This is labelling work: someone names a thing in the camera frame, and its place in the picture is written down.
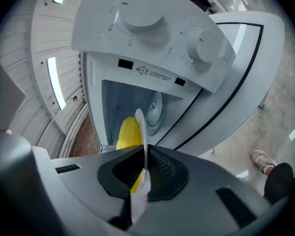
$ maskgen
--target yellow object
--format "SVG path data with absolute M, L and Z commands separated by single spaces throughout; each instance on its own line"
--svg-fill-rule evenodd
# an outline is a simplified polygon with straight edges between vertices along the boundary
M 139 125 L 136 119 L 134 117 L 126 118 L 121 125 L 116 149 L 122 149 L 122 148 L 130 147 L 133 145 L 141 145 L 141 144 L 142 144 L 141 134 L 140 134 Z M 130 190 L 131 193 L 136 192 L 139 181 L 140 181 L 140 176 L 138 177 L 138 179 L 132 186 Z

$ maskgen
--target floor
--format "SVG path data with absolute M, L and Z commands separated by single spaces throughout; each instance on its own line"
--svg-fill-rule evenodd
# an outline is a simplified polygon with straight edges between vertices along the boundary
M 91 156 L 99 152 L 100 144 L 88 115 L 74 139 L 69 157 Z
M 233 135 L 200 158 L 219 164 L 244 178 L 260 194 L 266 176 L 250 161 L 249 153 L 262 149 L 278 163 L 289 163 L 295 174 L 295 29 L 275 0 L 219 0 L 228 11 L 257 10 L 277 14 L 285 23 L 281 63 L 263 109 L 258 108 Z

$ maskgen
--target black pants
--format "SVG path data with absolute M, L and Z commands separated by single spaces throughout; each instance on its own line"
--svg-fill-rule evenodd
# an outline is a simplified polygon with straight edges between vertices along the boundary
M 295 178 L 292 167 L 281 163 L 274 167 L 265 182 L 265 197 L 271 204 L 289 196 L 295 188 Z

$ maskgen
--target black stripe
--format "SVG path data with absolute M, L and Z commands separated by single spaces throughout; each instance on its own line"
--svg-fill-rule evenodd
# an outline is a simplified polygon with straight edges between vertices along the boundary
M 230 103 L 230 101 L 234 98 L 234 96 L 237 94 L 237 92 L 239 91 L 239 89 L 241 88 L 242 84 L 244 83 L 244 81 L 246 80 L 250 69 L 255 61 L 255 58 L 257 56 L 258 50 L 259 50 L 259 46 L 261 43 L 261 39 L 262 39 L 262 34 L 263 34 L 263 30 L 264 30 L 264 26 L 263 25 L 257 25 L 257 24 L 250 24 L 250 23 L 238 23 L 238 22 L 228 22 L 228 23 L 217 23 L 217 25 L 250 25 L 250 26 L 257 26 L 260 27 L 260 31 L 259 31 L 259 37 L 257 40 L 257 44 L 256 44 L 256 48 L 255 51 L 251 57 L 251 60 L 248 64 L 248 67 L 244 73 L 244 75 L 242 76 L 239 84 L 237 85 L 237 87 L 235 88 L 235 90 L 233 91 L 233 93 L 231 94 L 231 96 L 227 99 L 227 101 L 223 104 L 223 106 L 219 109 L 219 111 L 216 112 L 216 114 L 205 124 L 203 125 L 196 133 L 194 133 L 192 136 L 190 136 L 186 141 L 184 141 L 182 144 L 180 144 L 179 146 L 177 146 L 174 150 L 179 149 L 180 147 L 184 146 L 187 142 L 191 141 L 195 136 L 199 135 L 206 127 L 208 127 L 218 116 L 219 114 L 227 107 L 227 105 Z
M 72 164 L 72 165 L 68 165 L 68 166 L 64 166 L 64 167 L 58 167 L 56 168 L 56 171 L 58 174 L 61 173 L 65 173 L 65 172 L 69 172 L 69 171 L 74 171 L 77 169 L 80 169 L 81 167 L 76 165 L 76 164 Z
M 171 129 L 180 121 L 180 119 L 184 116 L 184 114 L 189 110 L 189 108 L 192 106 L 192 104 L 196 101 L 196 99 L 198 99 L 200 93 L 203 91 L 203 88 L 199 91 L 199 93 L 197 94 L 197 96 L 193 99 L 193 101 L 191 102 L 191 104 L 188 106 L 188 108 L 185 110 L 185 112 L 183 112 L 183 114 L 181 115 L 181 117 L 179 117 L 179 119 L 174 123 L 174 125 L 167 131 L 167 133 L 155 144 L 158 145 L 158 143 L 171 131 Z

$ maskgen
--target person's foot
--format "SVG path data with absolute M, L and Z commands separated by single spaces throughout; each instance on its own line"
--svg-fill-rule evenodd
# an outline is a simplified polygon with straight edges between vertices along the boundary
M 264 151 L 262 150 L 253 150 L 250 152 L 251 161 L 253 161 L 263 174 L 266 173 L 266 170 L 269 168 L 274 168 L 278 163 L 270 158 Z

